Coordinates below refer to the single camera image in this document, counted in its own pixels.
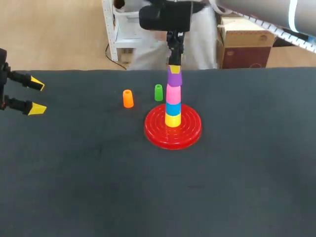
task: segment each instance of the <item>yellow ring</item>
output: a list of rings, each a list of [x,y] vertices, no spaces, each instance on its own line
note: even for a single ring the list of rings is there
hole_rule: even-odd
[[[170,116],[166,113],[164,122],[168,127],[178,127],[181,124],[181,113],[176,116]]]

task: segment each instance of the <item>white cloth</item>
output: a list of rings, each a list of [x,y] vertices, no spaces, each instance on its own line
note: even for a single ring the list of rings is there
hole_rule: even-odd
[[[214,10],[206,7],[192,15],[191,29],[185,35],[182,69],[217,68],[217,26]],[[134,49],[134,59],[128,70],[166,70],[170,54],[166,41],[155,39],[155,33],[143,31],[142,43]]]

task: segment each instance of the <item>wooden floor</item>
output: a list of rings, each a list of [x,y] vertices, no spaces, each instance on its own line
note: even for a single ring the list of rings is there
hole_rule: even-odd
[[[104,51],[102,0],[1,0],[0,47],[15,70],[121,68]],[[273,48],[269,67],[316,66],[316,55]]]

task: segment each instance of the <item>cable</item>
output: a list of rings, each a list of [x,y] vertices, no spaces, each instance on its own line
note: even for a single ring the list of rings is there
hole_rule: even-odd
[[[122,68],[124,68],[124,69],[126,70],[126,67],[124,67],[123,65],[121,65],[121,64],[119,64],[119,63],[113,61],[111,58],[108,57],[107,51],[108,51],[109,46],[110,46],[110,44],[108,43],[108,45],[107,45],[107,47],[106,47],[106,49],[105,49],[105,52],[104,52],[105,56],[106,56],[112,63],[115,63],[116,65],[119,65],[120,67],[122,67]]]

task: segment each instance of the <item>cardboard box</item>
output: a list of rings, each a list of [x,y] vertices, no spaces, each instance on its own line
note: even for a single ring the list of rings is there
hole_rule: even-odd
[[[218,32],[222,69],[265,68],[275,36],[243,17],[223,17]]]

